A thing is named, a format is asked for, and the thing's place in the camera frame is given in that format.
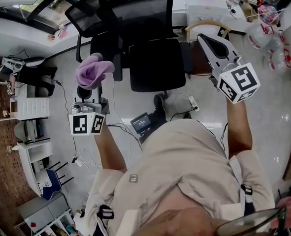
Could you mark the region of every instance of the purple cloth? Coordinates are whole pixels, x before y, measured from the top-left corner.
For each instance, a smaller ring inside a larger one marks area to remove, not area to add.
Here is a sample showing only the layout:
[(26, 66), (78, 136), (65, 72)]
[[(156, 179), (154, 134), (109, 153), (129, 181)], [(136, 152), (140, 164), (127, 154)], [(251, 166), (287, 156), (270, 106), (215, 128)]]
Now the purple cloth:
[(93, 90), (106, 78), (105, 73), (113, 71), (115, 67), (112, 62), (102, 61), (100, 53), (93, 53), (76, 69), (76, 79), (81, 88)]

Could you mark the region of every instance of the chair armrest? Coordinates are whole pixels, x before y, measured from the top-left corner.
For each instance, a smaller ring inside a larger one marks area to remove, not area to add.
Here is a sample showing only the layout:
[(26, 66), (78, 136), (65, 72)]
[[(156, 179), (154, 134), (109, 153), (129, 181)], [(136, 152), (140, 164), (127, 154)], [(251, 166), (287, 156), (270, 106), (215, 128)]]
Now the chair armrest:
[(81, 41), (82, 41), (82, 36), (81, 34), (78, 34), (77, 37), (77, 46), (76, 46), (76, 61), (82, 63), (83, 60), (81, 58)]
[(185, 73), (192, 73), (193, 71), (193, 58), (191, 56), (190, 43), (180, 42), (181, 54), (183, 57), (183, 65)]

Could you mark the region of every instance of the shelf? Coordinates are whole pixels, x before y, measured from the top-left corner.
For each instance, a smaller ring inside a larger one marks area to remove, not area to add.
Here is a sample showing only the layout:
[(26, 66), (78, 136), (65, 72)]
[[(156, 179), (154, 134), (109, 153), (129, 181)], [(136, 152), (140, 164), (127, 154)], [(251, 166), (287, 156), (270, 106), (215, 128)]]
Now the shelf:
[(51, 143), (50, 140), (41, 141), (37, 143), (28, 144), (29, 157), (31, 159), (31, 163), (42, 160), (45, 157), (49, 157), (52, 155)]
[(35, 235), (32, 234), (32, 236), (40, 236), (43, 232), (45, 232), (48, 228), (50, 228), (53, 224), (56, 223), (56, 221), (60, 220), (62, 217), (64, 216), (70, 216), (69, 212), (71, 211), (71, 208), (69, 208), (68, 210), (66, 210), (62, 215), (60, 215), (58, 218), (56, 218), (54, 221), (52, 221), (49, 225), (47, 225), (45, 228), (43, 228), (42, 230), (40, 230), (38, 233), (36, 233)]

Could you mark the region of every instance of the sneaker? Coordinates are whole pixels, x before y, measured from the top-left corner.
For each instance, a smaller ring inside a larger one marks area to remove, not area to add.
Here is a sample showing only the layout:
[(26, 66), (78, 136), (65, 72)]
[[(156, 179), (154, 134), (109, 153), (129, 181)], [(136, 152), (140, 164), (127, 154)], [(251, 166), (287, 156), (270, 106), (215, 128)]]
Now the sneaker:
[(186, 112), (186, 113), (184, 114), (183, 119), (192, 119), (192, 118), (191, 118), (191, 114), (190, 114), (189, 112)]
[(166, 111), (164, 109), (163, 105), (163, 94), (157, 94), (154, 96), (154, 106), (157, 112), (159, 112), (162, 115), (166, 115)]
[(55, 90), (55, 85), (51, 86), (51, 89), (48, 91), (48, 97), (50, 97), (51, 95), (53, 95), (53, 91)]
[(57, 67), (52, 67), (51, 79), (53, 79), (55, 77), (57, 70), (58, 70)]

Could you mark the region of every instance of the chair leg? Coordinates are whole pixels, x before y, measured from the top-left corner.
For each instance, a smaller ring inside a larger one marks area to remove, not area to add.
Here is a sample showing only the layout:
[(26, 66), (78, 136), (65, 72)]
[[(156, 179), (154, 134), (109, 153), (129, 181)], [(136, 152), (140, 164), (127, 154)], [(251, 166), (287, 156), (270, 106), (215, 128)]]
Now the chair leg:
[(60, 166), (59, 168), (57, 168), (56, 170), (55, 170), (55, 172), (57, 172), (59, 169), (61, 169), (61, 168), (63, 168), (65, 165), (67, 165), (68, 164), (68, 162), (66, 162), (65, 164), (63, 164), (62, 166)]
[(53, 167), (55, 167), (55, 166), (58, 165), (59, 163), (61, 163), (61, 161), (59, 161), (59, 162), (57, 162), (56, 164), (52, 165), (50, 168), (48, 168), (48, 170), (49, 170), (49, 169), (52, 169)]
[(67, 180), (67, 181), (65, 181), (64, 183), (62, 183), (61, 186), (64, 185), (64, 184), (66, 184), (67, 182), (71, 181), (73, 178), (74, 178), (74, 177), (71, 177), (69, 180)]

